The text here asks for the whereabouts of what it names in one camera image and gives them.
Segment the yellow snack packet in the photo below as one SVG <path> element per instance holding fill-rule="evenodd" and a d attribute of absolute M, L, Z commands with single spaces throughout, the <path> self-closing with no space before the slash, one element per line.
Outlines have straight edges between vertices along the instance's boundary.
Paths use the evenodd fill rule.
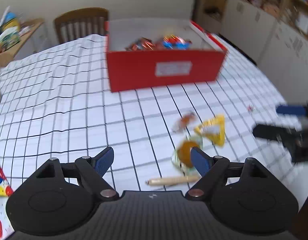
<path fill-rule="evenodd" d="M 216 115 L 194 128 L 194 132 L 209 139 L 214 145 L 223 147 L 225 144 L 225 117 Z"/>

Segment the orange jelly cup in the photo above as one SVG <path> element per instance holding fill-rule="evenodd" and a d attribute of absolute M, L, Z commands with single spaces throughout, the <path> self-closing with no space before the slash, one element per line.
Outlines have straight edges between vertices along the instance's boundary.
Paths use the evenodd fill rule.
<path fill-rule="evenodd" d="M 196 168 L 191 162 L 191 149 L 198 147 L 202 149 L 203 140 L 199 136 L 186 136 L 176 147 L 171 157 L 174 167 L 179 169 L 185 175 L 198 174 Z"/>

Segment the green tissue pack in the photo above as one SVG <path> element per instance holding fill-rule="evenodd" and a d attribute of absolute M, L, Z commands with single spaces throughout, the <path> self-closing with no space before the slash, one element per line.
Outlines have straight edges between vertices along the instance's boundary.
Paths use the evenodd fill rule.
<path fill-rule="evenodd" d="M 0 35 L 0 46 L 2 50 L 8 50 L 20 41 L 21 39 L 17 27 L 10 27 Z"/>

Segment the brown foil snack bag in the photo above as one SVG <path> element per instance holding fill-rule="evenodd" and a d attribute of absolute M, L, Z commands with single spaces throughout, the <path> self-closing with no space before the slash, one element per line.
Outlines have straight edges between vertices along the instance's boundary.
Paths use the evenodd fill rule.
<path fill-rule="evenodd" d="M 129 44 L 125 48 L 125 50 L 126 51 L 155 50 L 155 48 L 156 45 L 152 42 L 152 40 L 142 37 Z"/>

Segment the yellow blue container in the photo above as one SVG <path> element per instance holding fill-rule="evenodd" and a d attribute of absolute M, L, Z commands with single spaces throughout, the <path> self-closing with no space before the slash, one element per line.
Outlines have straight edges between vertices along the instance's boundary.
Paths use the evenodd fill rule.
<path fill-rule="evenodd" d="M 13 12 L 8 12 L 5 16 L 5 19 L 3 21 L 3 24 L 0 25 L 0 31 L 3 32 L 8 28 L 16 27 L 17 31 L 21 30 L 21 24 Z"/>

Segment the blue snack packet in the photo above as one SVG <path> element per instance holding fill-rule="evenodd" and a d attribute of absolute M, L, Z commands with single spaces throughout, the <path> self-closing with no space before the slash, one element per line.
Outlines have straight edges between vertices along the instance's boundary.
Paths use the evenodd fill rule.
<path fill-rule="evenodd" d="M 166 36 L 162 40 L 162 46 L 166 49 L 187 50 L 192 45 L 190 40 L 185 40 L 179 36 Z"/>

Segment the small red candy wrapper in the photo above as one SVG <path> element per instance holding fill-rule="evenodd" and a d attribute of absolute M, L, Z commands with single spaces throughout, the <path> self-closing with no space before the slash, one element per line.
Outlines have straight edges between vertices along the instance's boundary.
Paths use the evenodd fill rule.
<path fill-rule="evenodd" d="M 254 107 L 253 107 L 252 105 L 249 105 L 249 106 L 247 107 L 247 110 L 248 110 L 249 112 L 253 112 L 253 111 L 254 111 Z"/>

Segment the white grid tablecloth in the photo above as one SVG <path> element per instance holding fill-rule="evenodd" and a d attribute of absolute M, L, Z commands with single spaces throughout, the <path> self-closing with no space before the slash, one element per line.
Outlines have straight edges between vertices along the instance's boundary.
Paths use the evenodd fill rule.
<path fill-rule="evenodd" d="M 114 162 L 105 180 L 119 193 L 149 191 L 148 179 L 181 175 L 171 161 L 175 148 L 193 135 L 195 125 L 222 114 L 224 146 L 204 139 L 203 150 L 231 161 L 258 159 L 303 203 L 308 195 L 304 167 L 293 165 L 283 146 L 252 135 L 256 123 L 300 124 L 277 115 L 275 106 L 283 97 L 242 54 L 231 46 L 227 50 L 215 82 L 117 93 L 110 91 L 101 36 L 9 64 L 0 71 L 0 165 L 11 187 L 17 189 L 48 158 L 70 163 L 111 146 Z M 173 132 L 189 112 L 196 120 Z"/>

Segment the beige snack stick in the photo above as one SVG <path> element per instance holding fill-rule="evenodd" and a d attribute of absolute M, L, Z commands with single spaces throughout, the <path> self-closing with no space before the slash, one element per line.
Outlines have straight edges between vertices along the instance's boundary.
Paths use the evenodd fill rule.
<path fill-rule="evenodd" d="M 177 184 L 193 183 L 200 179 L 200 176 L 179 176 L 179 177 L 165 177 L 165 178 L 153 178 L 145 182 L 150 186 L 170 186 Z"/>

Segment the clear orange snack packet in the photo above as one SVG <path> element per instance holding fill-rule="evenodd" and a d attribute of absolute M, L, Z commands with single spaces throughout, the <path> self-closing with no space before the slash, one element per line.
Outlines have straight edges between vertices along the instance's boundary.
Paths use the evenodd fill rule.
<path fill-rule="evenodd" d="M 194 112 L 189 112 L 182 116 L 179 120 L 175 122 L 172 127 L 172 131 L 175 133 L 183 132 L 187 126 L 196 120 L 196 115 Z"/>

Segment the wooden side cabinet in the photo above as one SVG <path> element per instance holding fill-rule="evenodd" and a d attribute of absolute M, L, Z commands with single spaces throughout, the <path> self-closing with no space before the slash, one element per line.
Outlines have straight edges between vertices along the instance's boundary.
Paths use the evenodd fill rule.
<path fill-rule="evenodd" d="M 27 40 L 32 37 L 35 31 L 44 23 L 43 18 L 35 18 L 26 21 L 23 25 L 25 27 L 30 27 L 29 32 L 20 36 L 19 42 L 13 45 L 8 50 L 0 53 L 0 68 L 6 67 L 11 61 L 14 61 L 15 56 L 21 50 L 21 48 L 26 44 Z"/>

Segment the red cardboard box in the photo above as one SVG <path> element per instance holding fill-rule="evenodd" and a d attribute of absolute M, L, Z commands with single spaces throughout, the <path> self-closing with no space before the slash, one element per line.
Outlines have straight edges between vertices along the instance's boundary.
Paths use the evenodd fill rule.
<path fill-rule="evenodd" d="M 110 90 L 215 81 L 227 49 L 191 20 L 175 18 L 129 18 L 106 23 L 106 63 Z M 192 44 L 189 49 L 127 51 L 139 38 L 157 42 L 176 35 Z"/>

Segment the white shoe cabinet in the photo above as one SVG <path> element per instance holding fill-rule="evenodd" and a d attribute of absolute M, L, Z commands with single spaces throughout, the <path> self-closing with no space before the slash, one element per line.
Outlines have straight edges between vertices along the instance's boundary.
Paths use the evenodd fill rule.
<path fill-rule="evenodd" d="M 243 51 L 288 102 L 308 102 L 308 41 L 242 0 L 227 0 L 220 35 Z"/>

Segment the brown wooden chair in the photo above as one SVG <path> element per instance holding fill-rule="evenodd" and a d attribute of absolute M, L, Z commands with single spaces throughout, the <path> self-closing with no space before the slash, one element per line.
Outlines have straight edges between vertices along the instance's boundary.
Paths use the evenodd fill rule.
<path fill-rule="evenodd" d="M 54 28 L 59 44 L 92 34 L 107 35 L 110 12 L 104 8 L 76 9 L 58 16 Z"/>

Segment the colourful dotted cloth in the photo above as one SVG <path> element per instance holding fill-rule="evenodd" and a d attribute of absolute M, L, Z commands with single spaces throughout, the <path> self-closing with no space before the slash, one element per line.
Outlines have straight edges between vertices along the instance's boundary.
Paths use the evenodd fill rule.
<path fill-rule="evenodd" d="M 6 214 L 6 204 L 13 192 L 0 165 L 0 239 L 6 239 L 14 232 Z"/>

